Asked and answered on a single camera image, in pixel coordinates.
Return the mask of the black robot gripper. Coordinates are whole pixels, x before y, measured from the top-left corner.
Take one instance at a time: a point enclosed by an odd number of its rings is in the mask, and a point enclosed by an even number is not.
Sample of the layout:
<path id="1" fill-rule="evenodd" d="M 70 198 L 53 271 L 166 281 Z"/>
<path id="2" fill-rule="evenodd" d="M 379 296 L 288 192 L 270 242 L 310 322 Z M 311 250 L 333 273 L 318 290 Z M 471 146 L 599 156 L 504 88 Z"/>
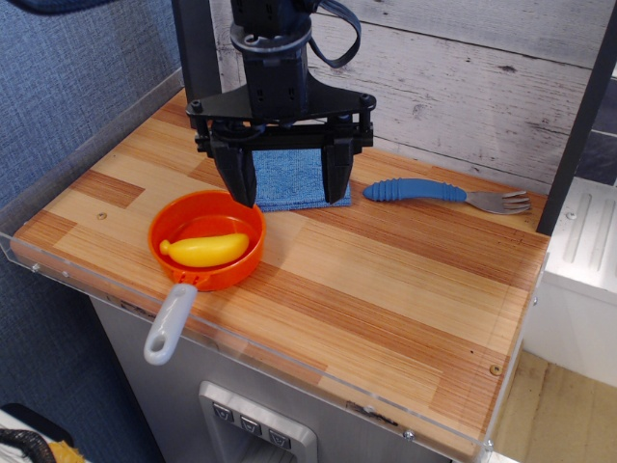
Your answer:
<path id="1" fill-rule="evenodd" d="M 189 101 L 199 151 L 214 158 L 233 199 L 252 208 L 252 151 L 319 149 L 325 200 L 340 201 L 354 155 L 373 144 L 375 97 L 329 86 L 310 74 L 308 52 L 317 47 L 308 22 L 234 22 L 230 38 L 242 55 L 246 83 Z"/>

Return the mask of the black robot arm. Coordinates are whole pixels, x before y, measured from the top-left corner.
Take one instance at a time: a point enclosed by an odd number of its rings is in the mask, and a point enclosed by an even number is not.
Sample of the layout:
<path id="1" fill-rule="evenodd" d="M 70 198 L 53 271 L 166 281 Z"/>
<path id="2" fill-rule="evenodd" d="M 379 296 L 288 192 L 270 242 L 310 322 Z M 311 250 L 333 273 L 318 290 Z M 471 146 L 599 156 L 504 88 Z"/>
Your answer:
<path id="1" fill-rule="evenodd" d="M 362 29 L 337 1 L 232 2 L 230 38 L 246 83 L 188 102 L 198 150 L 245 206 L 256 198 L 256 150 L 319 149 L 325 200 L 334 204 L 345 196 L 355 155 L 373 144 L 375 97 L 328 86 L 309 72 L 308 53 L 321 53 L 310 19 L 319 8 Z"/>

